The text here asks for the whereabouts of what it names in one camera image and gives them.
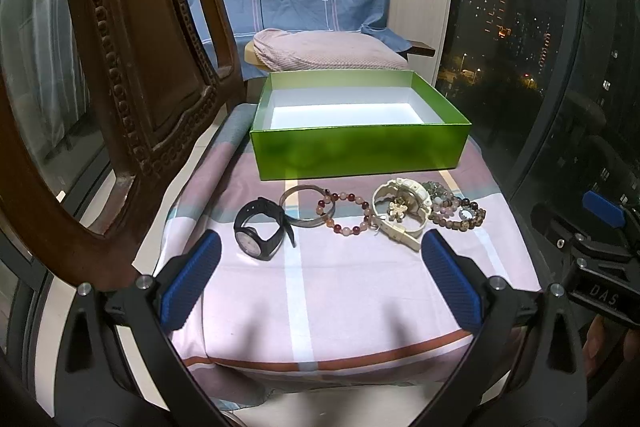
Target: carved wooden chair back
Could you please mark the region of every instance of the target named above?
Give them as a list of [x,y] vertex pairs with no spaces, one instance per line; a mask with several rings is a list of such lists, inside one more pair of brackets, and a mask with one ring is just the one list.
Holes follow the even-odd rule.
[[222,0],[202,0],[214,67],[186,0],[68,0],[84,76],[116,183],[91,227],[47,188],[0,82],[0,219],[53,273],[99,289],[128,285],[169,183],[223,104],[244,100]]

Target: gray curtain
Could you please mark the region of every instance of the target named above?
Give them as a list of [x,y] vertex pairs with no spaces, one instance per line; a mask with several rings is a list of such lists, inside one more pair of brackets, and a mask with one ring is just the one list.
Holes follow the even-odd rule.
[[0,57],[22,139],[41,158],[89,105],[67,0],[0,0]]

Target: box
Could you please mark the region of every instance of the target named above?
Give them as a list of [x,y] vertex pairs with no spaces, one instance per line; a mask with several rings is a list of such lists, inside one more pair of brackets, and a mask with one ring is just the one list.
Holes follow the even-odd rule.
[[261,180],[456,167],[471,124],[413,71],[271,73],[251,130]]

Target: metal bolt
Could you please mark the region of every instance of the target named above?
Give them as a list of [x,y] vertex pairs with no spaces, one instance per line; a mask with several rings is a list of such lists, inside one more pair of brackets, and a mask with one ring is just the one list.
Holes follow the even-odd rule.
[[494,290],[504,290],[505,288],[507,288],[507,281],[499,275],[494,275],[492,277],[489,277],[489,286],[491,286],[491,288],[493,288]]
[[551,285],[551,293],[553,293],[553,295],[555,295],[556,297],[562,297],[564,295],[564,288],[562,287],[561,284],[558,284],[557,282],[554,282]]
[[150,275],[141,275],[136,279],[136,286],[141,290],[146,290],[151,288],[151,285],[154,283],[154,278]]
[[90,291],[91,285],[88,282],[83,282],[78,286],[78,295],[81,295],[82,297],[84,297],[85,295],[89,295]]

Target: blue textured pad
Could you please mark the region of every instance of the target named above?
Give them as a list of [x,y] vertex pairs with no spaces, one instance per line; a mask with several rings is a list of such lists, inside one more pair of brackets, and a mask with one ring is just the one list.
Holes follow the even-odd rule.
[[582,197],[582,206],[614,229],[621,229],[625,226],[625,213],[622,208],[596,194],[593,190],[586,192]]
[[175,331],[184,326],[221,256],[220,236],[207,230],[187,264],[162,295],[160,324],[164,331]]
[[434,233],[422,238],[422,260],[458,325],[477,334],[482,326],[480,297]]

